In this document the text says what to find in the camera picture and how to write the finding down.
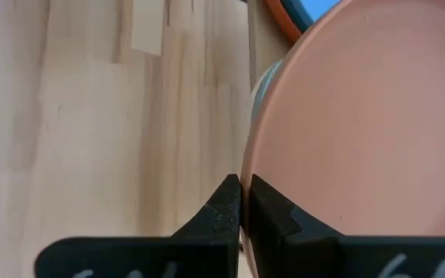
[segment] orange rim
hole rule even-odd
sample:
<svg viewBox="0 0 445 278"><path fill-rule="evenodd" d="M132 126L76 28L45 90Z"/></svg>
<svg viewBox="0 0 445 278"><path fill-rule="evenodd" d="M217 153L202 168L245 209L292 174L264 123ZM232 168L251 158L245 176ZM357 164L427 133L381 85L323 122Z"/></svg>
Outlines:
<svg viewBox="0 0 445 278"><path fill-rule="evenodd" d="M301 32L296 27L294 22L291 20L290 16L287 14L280 0L266 0L274 18L281 27L281 29L286 33L286 36L291 39L291 41L296 42L300 36Z"/></svg>

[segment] wooden surface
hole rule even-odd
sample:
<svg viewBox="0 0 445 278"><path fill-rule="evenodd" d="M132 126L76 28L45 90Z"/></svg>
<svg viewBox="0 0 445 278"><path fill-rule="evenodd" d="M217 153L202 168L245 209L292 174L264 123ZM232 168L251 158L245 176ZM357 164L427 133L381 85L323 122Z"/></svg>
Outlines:
<svg viewBox="0 0 445 278"><path fill-rule="evenodd" d="M248 1L250 82L254 84L269 66L283 59L292 47L264 0Z"/></svg>
<svg viewBox="0 0 445 278"><path fill-rule="evenodd" d="M158 1L0 0L0 277L65 236L170 234L239 173L246 6Z"/></svg>

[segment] light wood grain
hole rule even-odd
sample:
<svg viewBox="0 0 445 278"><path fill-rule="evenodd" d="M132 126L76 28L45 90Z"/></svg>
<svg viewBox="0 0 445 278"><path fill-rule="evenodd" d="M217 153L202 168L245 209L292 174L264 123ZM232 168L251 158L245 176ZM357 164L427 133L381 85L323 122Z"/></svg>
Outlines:
<svg viewBox="0 0 445 278"><path fill-rule="evenodd" d="M160 0L133 0L131 48L161 55L164 7Z"/></svg>
<svg viewBox="0 0 445 278"><path fill-rule="evenodd" d="M250 82L254 84L268 68L283 59L292 47L263 0L248 0Z"/></svg>
<svg viewBox="0 0 445 278"><path fill-rule="evenodd" d="M0 0L0 277L64 236L170 234L239 173L246 6L173 3L138 37L133 0Z"/></svg>

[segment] wooden board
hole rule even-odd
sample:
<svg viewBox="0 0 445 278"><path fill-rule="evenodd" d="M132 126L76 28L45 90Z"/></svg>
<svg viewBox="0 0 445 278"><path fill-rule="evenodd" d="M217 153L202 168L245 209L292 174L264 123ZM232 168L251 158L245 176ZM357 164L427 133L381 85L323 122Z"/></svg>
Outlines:
<svg viewBox="0 0 445 278"><path fill-rule="evenodd" d="M239 173L246 6L176 0L150 29L134 9L0 1L0 277L65 236L170 234Z"/></svg>

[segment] white printed number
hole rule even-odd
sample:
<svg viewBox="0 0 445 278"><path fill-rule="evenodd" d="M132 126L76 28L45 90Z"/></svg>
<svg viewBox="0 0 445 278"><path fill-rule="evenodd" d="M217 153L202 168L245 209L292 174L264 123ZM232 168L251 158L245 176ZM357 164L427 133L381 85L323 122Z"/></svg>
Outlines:
<svg viewBox="0 0 445 278"><path fill-rule="evenodd" d="M176 263L168 263L162 278L175 278L176 274ZM93 270L83 270L72 278L93 278ZM133 270L125 278L144 278L144 274L140 270Z"/></svg>
<svg viewBox="0 0 445 278"><path fill-rule="evenodd" d="M393 274L396 269L405 261L408 257L405 254L399 254L391 259L386 266L380 272L378 278L412 278L408 274ZM445 259L439 263L432 278L445 278Z"/></svg>

